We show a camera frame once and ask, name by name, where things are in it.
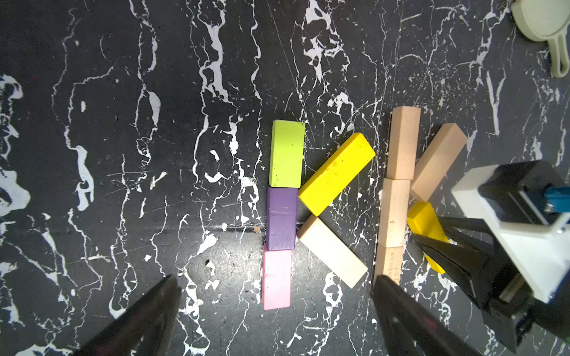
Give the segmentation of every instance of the black marble surface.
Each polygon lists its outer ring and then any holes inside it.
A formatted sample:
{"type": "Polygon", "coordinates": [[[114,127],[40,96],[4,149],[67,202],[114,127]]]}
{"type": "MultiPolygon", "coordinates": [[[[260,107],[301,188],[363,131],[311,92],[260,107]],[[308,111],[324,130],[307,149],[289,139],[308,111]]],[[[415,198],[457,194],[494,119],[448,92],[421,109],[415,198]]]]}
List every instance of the black marble surface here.
{"type": "MultiPolygon", "coordinates": [[[[373,269],[390,110],[469,137],[472,167],[543,158],[568,182],[570,77],[508,2],[9,1],[1,5],[0,347],[69,355],[165,274],[173,355],[385,355],[371,275],[349,289],[294,252],[292,304],[260,281],[275,119],[307,123],[303,181],[352,132],[377,157],[322,219],[373,269]]],[[[307,217],[300,211],[299,222],[307,217]]],[[[507,355],[453,281],[406,247],[401,286],[485,355],[507,355]]],[[[570,355],[534,327],[521,355],[570,355]]]]}

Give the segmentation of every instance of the white plastic object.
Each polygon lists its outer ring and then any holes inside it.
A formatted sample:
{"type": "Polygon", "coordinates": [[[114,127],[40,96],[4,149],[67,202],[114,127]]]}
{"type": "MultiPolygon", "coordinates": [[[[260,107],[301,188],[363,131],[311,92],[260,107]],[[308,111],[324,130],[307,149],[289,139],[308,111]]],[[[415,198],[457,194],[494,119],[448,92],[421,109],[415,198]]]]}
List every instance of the white plastic object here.
{"type": "Polygon", "coordinates": [[[511,6],[520,32],[528,39],[548,42],[550,73],[561,78],[570,69],[566,33],[570,24],[569,0],[518,0],[511,6]]]}
{"type": "Polygon", "coordinates": [[[501,222],[477,190],[497,167],[471,169],[451,193],[466,217],[485,220],[534,297],[548,303],[570,269],[570,213],[560,214],[549,226],[501,222]]]}

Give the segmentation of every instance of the yellow block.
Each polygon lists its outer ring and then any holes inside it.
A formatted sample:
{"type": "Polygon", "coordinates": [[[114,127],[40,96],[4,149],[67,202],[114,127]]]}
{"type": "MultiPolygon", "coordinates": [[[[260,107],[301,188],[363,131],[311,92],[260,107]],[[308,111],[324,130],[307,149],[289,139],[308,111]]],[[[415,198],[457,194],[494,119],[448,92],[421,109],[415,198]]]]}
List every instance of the yellow block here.
{"type": "Polygon", "coordinates": [[[299,189],[299,198],[319,216],[375,155],[364,135],[352,134],[299,189]]]}
{"type": "MultiPolygon", "coordinates": [[[[427,236],[447,243],[449,242],[430,203],[417,202],[414,204],[410,210],[408,210],[408,225],[414,234],[427,236]]],[[[428,255],[426,255],[426,259],[434,271],[441,274],[445,273],[443,268],[428,255]]]]}

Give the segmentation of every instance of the lime green block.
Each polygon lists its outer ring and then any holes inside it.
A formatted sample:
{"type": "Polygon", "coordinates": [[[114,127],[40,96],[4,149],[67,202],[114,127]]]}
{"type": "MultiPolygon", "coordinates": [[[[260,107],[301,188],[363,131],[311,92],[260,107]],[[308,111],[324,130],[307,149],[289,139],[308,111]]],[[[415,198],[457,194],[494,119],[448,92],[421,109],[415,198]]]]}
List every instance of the lime green block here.
{"type": "Polygon", "coordinates": [[[305,123],[273,121],[269,185],[274,188],[299,188],[303,166],[305,123]]]}

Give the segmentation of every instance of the rectangular block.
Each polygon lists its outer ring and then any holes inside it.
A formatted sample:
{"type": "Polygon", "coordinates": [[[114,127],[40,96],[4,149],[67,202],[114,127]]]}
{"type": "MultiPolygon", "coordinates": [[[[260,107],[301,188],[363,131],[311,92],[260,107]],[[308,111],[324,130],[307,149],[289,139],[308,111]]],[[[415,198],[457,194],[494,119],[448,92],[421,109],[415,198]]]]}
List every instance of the rectangular block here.
{"type": "Polygon", "coordinates": [[[467,136],[457,124],[441,126],[414,169],[410,192],[416,200],[429,200],[466,142],[467,136]]]}
{"type": "Polygon", "coordinates": [[[303,167],[305,123],[273,121],[269,185],[276,188],[299,188],[303,167]]]}
{"type": "Polygon", "coordinates": [[[354,287],[368,270],[334,232],[314,215],[301,226],[297,236],[299,241],[350,288],[354,287]]]}
{"type": "Polygon", "coordinates": [[[299,190],[299,198],[319,216],[376,154],[361,133],[354,133],[299,190]]]}
{"type": "Polygon", "coordinates": [[[420,114],[421,109],[416,107],[398,107],[392,110],[387,178],[414,179],[420,114]]]}
{"type": "MultiPolygon", "coordinates": [[[[417,202],[414,204],[410,210],[408,210],[408,225],[414,234],[449,242],[435,214],[435,210],[433,210],[430,203],[417,202]]],[[[445,273],[445,270],[441,268],[437,262],[431,259],[430,256],[424,255],[426,256],[427,263],[430,264],[434,271],[441,274],[445,273]]]]}
{"type": "Polygon", "coordinates": [[[376,265],[374,266],[374,279],[379,275],[387,275],[396,284],[400,284],[402,272],[402,260],[404,259],[403,247],[384,247],[378,244],[376,250],[376,265]]]}
{"type": "Polygon", "coordinates": [[[291,305],[292,253],[290,249],[268,251],[263,246],[263,310],[291,305]]]}
{"type": "Polygon", "coordinates": [[[410,181],[384,179],[380,224],[378,224],[378,245],[404,246],[409,194],[410,181]]]}
{"type": "Polygon", "coordinates": [[[267,188],[265,245],[269,251],[295,248],[297,188],[267,188]]]}

